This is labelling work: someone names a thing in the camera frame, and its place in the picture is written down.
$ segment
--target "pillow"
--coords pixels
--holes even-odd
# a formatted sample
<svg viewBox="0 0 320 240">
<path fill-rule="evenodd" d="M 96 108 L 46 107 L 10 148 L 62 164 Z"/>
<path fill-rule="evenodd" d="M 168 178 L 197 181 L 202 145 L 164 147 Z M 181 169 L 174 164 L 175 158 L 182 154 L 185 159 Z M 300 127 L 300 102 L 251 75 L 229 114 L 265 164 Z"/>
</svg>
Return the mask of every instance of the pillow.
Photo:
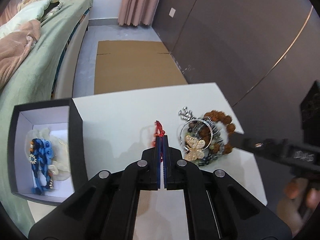
<svg viewBox="0 0 320 240">
<path fill-rule="evenodd" d="M 19 26 L 31 20 L 40 20 L 44 15 L 50 3 L 55 3 L 60 0 L 42 0 L 33 2 L 19 11 L 10 21 L 0 26 L 0 39 L 7 36 L 9 33 L 15 32 Z"/>
</svg>

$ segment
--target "pink blanket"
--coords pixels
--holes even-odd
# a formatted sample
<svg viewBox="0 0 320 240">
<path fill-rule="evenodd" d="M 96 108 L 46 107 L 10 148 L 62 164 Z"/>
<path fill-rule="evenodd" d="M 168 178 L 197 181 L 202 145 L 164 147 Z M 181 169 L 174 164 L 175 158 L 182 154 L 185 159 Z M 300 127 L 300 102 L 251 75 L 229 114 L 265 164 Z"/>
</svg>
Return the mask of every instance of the pink blanket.
<svg viewBox="0 0 320 240">
<path fill-rule="evenodd" d="M 0 89 L 8 82 L 17 68 L 40 38 L 40 22 L 31 20 L 18 31 L 0 39 Z"/>
</svg>

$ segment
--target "butterfly brooch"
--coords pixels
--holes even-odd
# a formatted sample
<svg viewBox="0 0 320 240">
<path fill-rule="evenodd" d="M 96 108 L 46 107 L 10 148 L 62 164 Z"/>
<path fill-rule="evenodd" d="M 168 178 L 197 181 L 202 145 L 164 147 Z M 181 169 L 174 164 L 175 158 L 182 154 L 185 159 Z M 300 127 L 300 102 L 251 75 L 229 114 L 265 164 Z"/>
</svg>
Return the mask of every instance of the butterfly brooch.
<svg viewBox="0 0 320 240">
<path fill-rule="evenodd" d="M 194 161 L 196 159 L 202 159 L 204 157 L 203 147 L 205 146 L 204 140 L 199 140 L 196 137 L 187 135 L 186 138 L 187 148 L 189 153 L 185 156 L 187 161 Z"/>
</svg>

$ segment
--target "gray wall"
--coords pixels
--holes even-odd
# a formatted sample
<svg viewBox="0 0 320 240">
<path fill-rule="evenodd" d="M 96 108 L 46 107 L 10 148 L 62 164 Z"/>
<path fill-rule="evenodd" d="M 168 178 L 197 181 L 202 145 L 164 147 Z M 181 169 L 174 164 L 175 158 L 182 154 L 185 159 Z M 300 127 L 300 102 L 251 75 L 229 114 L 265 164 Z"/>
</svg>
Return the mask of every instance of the gray wall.
<svg viewBox="0 0 320 240">
<path fill-rule="evenodd" d="M 320 19 L 314 10 L 287 55 L 266 74 L 311 7 L 309 0 L 160 0 L 153 28 L 189 83 L 218 84 L 246 134 L 302 141 L 299 104 L 320 79 Z M 292 176 L 282 165 L 257 163 L 275 211 Z"/>
</svg>

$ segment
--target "open box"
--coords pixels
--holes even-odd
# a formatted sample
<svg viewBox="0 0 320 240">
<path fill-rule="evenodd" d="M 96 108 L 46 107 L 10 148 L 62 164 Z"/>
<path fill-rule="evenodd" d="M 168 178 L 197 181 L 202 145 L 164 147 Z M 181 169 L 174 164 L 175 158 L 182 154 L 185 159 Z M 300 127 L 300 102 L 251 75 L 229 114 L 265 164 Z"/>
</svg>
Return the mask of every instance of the open box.
<svg viewBox="0 0 320 240">
<path fill-rule="evenodd" d="M 55 180 L 53 189 L 43 195 L 36 187 L 31 164 L 25 154 L 26 134 L 30 130 L 50 129 L 50 135 L 68 143 L 70 177 Z M 21 198 L 47 205 L 59 205 L 88 181 L 83 148 L 82 119 L 71 98 L 15 106 L 8 137 L 8 175 L 11 192 Z M 38 172 L 42 185 L 45 177 Z"/>
</svg>

